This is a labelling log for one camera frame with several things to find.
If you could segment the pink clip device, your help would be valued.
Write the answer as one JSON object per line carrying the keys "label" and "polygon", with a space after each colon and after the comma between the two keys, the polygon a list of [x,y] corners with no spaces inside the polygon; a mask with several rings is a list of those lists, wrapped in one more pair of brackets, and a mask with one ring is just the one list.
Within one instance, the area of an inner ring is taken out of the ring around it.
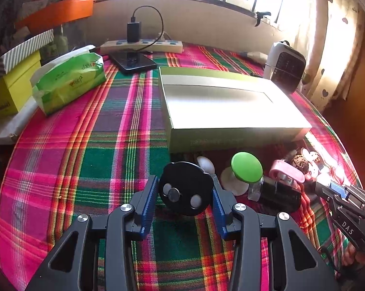
{"label": "pink clip device", "polygon": [[305,171],[305,180],[316,180],[317,176],[325,167],[325,162],[323,161],[322,157],[316,151],[309,151],[307,148],[301,148],[300,154],[306,161],[306,168],[303,169],[303,171]]}
{"label": "pink clip device", "polygon": [[305,182],[304,174],[284,160],[275,160],[273,162],[269,177],[293,188]]}

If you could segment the white power strip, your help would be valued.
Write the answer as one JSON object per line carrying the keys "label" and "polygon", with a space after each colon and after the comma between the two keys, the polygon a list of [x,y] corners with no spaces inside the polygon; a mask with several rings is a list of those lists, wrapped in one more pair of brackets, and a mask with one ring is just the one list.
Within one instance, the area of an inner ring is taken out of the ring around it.
{"label": "white power strip", "polygon": [[183,43],[181,41],[165,40],[140,40],[136,43],[128,43],[127,40],[106,41],[100,46],[100,54],[108,55],[117,51],[149,51],[164,53],[182,53]]}

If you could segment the heart-patterned curtain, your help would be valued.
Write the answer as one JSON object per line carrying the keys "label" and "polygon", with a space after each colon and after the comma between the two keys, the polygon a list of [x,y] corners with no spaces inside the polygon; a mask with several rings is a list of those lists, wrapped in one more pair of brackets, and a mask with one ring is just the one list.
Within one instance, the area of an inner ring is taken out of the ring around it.
{"label": "heart-patterned curtain", "polygon": [[314,0],[303,95],[323,112],[348,96],[362,46],[365,13],[358,0]]}

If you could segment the plaid tablecloth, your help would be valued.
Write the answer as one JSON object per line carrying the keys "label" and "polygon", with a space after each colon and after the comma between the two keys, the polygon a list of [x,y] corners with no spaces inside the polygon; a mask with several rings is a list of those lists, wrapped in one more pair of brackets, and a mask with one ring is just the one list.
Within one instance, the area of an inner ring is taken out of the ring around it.
{"label": "plaid tablecloth", "polygon": [[[263,74],[234,52],[199,45],[184,44],[182,54],[150,57],[160,66]],[[0,268],[15,290],[25,290],[80,213],[110,213],[170,162],[158,72],[124,76],[104,60],[107,81],[49,117],[37,109],[11,155],[0,189]],[[246,151],[266,173],[291,150],[324,148],[329,174],[339,183],[362,187],[329,123],[300,93],[291,99],[312,125],[306,138]],[[302,206],[292,216],[314,247],[328,249],[340,268],[348,240],[332,224],[328,205],[305,186]],[[158,200],[151,232],[133,244],[133,258],[139,290],[227,290],[233,242],[221,240],[210,207],[187,218]]]}

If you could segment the black rectangular flashlight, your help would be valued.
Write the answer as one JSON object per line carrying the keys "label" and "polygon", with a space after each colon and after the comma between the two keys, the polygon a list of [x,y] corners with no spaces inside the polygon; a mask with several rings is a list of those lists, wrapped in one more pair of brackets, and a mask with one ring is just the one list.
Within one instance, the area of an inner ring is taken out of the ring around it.
{"label": "black rectangular flashlight", "polygon": [[300,208],[302,195],[292,186],[263,176],[249,185],[247,198],[279,211],[293,213]]}

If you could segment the white mushroom-shaped knob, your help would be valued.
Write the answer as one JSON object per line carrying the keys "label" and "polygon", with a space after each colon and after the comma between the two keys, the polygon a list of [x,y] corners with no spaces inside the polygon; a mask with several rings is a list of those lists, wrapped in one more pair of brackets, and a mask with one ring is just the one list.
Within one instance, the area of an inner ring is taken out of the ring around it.
{"label": "white mushroom-shaped knob", "polygon": [[239,180],[231,167],[225,168],[220,176],[222,187],[231,191],[234,196],[242,196],[248,191],[249,184]]}

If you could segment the white black mini heater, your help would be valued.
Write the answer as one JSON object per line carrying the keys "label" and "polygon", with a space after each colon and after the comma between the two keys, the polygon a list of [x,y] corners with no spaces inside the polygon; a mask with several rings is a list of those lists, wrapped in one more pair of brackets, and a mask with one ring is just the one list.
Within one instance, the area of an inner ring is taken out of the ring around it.
{"label": "white black mini heater", "polygon": [[293,49],[286,40],[279,41],[269,51],[263,78],[271,80],[284,93],[292,94],[297,89],[305,68],[304,55]]}

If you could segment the brown walnut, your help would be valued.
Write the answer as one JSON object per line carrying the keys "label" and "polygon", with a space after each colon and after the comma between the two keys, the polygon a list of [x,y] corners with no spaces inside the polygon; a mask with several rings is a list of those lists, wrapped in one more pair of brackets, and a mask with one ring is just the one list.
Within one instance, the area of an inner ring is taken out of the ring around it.
{"label": "brown walnut", "polygon": [[307,159],[301,155],[301,154],[296,154],[292,161],[291,161],[292,165],[300,170],[303,174],[307,174],[307,172],[309,172],[309,161],[307,161]]}

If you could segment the green tissue pack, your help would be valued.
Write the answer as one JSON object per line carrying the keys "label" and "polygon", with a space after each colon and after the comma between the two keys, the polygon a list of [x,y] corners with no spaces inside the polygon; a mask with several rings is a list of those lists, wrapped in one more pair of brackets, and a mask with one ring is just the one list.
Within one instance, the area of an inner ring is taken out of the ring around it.
{"label": "green tissue pack", "polygon": [[45,115],[62,109],[106,81],[104,59],[87,45],[37,69],[31,77],[32,95]]}

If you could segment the black round disc holder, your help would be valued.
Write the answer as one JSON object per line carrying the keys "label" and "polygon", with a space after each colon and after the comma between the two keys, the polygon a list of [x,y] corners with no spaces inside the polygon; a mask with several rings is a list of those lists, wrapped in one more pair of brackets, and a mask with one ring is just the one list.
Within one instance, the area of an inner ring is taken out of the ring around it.
{"label": "black round disc holder", "polygon": [[167,164],[159,178],[159,196],[175,213],[197,216],[213,200],[214,182],[211,175],[190,162]]}

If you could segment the yellow box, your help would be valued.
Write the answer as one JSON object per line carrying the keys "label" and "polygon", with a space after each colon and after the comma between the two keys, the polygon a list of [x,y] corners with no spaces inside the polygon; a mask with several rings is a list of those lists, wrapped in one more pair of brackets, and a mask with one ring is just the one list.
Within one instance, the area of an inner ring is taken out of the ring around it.
{"label": "yellow box", "polygon": [[32,95],[31,77],[40,67],[40,51],[35,51],[0,78],[0,118],[22,109]]}

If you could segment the striped grey box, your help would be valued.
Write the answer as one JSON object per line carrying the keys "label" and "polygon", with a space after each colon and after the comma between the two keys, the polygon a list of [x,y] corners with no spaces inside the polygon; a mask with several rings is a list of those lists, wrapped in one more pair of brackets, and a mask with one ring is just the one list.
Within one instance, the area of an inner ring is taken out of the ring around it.
{"label": "striped grey box", "polygon": [[42,32],[10,49],[0,57],[0,78],[9,74],[22,60],[53,41],[53,29]]}

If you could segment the black smartphone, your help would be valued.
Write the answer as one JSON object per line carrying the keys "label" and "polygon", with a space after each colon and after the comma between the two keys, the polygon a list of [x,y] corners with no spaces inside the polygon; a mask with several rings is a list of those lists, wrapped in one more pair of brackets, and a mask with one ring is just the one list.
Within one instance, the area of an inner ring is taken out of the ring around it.
{"label": "black smartphone", "polygon": [[147,72],[158,67],[156,62],[138,52],[114,52],[108,56],[124,75]]}

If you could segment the orange tray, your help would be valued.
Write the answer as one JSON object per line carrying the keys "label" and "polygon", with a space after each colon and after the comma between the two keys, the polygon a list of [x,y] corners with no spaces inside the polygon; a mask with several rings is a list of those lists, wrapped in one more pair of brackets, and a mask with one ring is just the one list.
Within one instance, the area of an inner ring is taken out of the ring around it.
{"label": "orange tray", "polygon": [[27,27],[31,34],[39,34],[78,19],[92,16],[94,0],[62,0],[52,3],[15,23],[15,29]]}

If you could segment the green-lined cardboard box tray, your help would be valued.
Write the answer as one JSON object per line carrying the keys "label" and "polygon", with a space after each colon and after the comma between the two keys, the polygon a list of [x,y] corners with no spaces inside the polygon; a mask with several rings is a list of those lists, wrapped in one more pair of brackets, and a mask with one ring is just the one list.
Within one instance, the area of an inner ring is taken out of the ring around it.
{"label": "green-lined cardboard box tray", "polygon": [[298,141],[312,126],[272,81],[219,70],[159,68],[170,153]]}

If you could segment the green mushroom-shaped knob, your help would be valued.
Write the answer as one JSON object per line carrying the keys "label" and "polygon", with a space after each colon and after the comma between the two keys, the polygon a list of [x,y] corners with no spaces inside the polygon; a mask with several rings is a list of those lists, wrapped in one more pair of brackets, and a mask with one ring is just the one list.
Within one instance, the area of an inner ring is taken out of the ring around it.
{"label": "green mushroom-shaped knob", "polygon": [[245,183],[256,183],[263,176],[259,159],[247,152],[239,152],[232,157],[231,169],[234,175]]}

